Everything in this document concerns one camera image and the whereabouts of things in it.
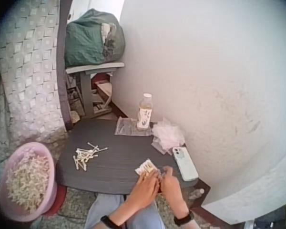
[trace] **pink plastic bowl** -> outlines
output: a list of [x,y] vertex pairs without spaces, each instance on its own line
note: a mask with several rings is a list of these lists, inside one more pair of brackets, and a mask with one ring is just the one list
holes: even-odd
[[[46,191],[46,194],[43,198],[42,203],[37,208],[37,210],[33,213],[30,213],[26,210],[24,210],[20,205],[12,202],[8,198],[8,190],[6,187],[6,180],[7,180],[7,174],[10,168],[13,168],[15,164],[20,162],[20,160],[23,158],[23,153],[25,152],[25,149],[30,149],[34,147],[34,152],[40,156],[47,157],[49,161],[50,166],[50,174],[49,174],[49,183],[48,188]],[[22,145],[19,147],[8,159],[5,168],[3,170],[2,178],[0,181],[0,209],[3,212],[5,216],[8,218],[18,221],[18,222],[29,222],[36,219],[38,216],[40,216],[42,213],[47,212],[50,207],[53,205],[54,200],[56,198],[56,191],[57,191],[57,184],[55,182],[55,169],[54,169],[54,161],[51,153],[47,149],[46,146],[44,146],[41,143],[38,142],[30,142],[27,144]]]

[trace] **small bottle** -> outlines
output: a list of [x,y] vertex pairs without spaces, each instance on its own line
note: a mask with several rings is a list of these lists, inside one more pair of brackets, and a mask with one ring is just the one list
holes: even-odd
[[143,94],[143,99],[140,102],[140,108],[138,113],[137,128],[139,130],[146,130],[149,127],[149,122],[152,116],[152,95],[145,93]]
[[190,200],[195,200],[200,198],[204,193],[204,189],[195,189],[193,192],[191,192],[191,194],[189,195],[189,199]]

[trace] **dark table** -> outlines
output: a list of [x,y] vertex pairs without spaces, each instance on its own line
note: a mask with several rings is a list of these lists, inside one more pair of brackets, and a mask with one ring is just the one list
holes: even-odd
[[[134,170],[148,158],[158,168],[173,167],[181,187],[198,182],[182,180],[173,156],[162,155],[151,146],[153,136],[114,135],[115,127],[114,120],[81,120],[69,135],[57,163],[58,184],[99,193],[129,194],[138,180]],[[91,149],[87,142],[108,150],[96,153],[99,156],[89,160],[87,171],[76,170],[73,155],[77,155],[76,148]]]

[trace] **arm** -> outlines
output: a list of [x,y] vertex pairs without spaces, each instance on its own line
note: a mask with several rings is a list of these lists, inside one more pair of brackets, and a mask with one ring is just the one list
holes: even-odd
[[[173,176],[173,169],[165,167],[166,174],[161,182],[161,191],[170,205],[177,219],[182,219],[189,214],[189,208],[183,200],[179,181]],[[181,226],[182,229],[200,229],[195,220]]]
[[[142,173],[127,200],[108,216],[109,219],[117,226],[121,226],[137,211],[150,205],[159,191],[160,185],[157,176],[158,171],[150,173],[146,178],[145,173]],[[106,228],[102,222],[93,227],[93,229]]]

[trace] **white phone case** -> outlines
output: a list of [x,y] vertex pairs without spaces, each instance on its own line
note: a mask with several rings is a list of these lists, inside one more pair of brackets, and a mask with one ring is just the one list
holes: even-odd
[[197,170],[186,147],[173,147],[173,155],[184,181],[198,179]]

